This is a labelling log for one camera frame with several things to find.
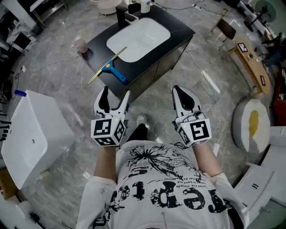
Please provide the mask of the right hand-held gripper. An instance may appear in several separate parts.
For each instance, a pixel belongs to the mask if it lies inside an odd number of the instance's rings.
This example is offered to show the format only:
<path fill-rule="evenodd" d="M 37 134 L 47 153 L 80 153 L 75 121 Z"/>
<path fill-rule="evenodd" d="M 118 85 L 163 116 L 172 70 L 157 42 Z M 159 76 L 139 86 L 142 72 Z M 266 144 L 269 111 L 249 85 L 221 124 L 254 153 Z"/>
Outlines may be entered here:
<path fill-rule="evenodd" d="M 210 120 L 206 118 L 198 97 L 190 90 L 175 85 L 172 98 L 176 119 L 175 130 L 180 135 L 184 146 L 202 144 L 212 138 Z"/>

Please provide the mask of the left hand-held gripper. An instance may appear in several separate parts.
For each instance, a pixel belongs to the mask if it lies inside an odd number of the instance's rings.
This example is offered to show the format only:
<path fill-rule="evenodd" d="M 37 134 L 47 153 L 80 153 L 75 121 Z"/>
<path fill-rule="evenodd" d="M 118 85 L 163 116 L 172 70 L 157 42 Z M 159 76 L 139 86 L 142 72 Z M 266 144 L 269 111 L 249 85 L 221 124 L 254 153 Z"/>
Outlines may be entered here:
<path fill-rule="evenodd" d="M 125 114 L 129 107 L 130 90 L 117 108 L 111 109 L 108 102 L 108 87 L 105 86 L 94 102 L 95 119 L 91 121 L 91 138 L 99 146 L 120 145 L 126 131 Z"/>

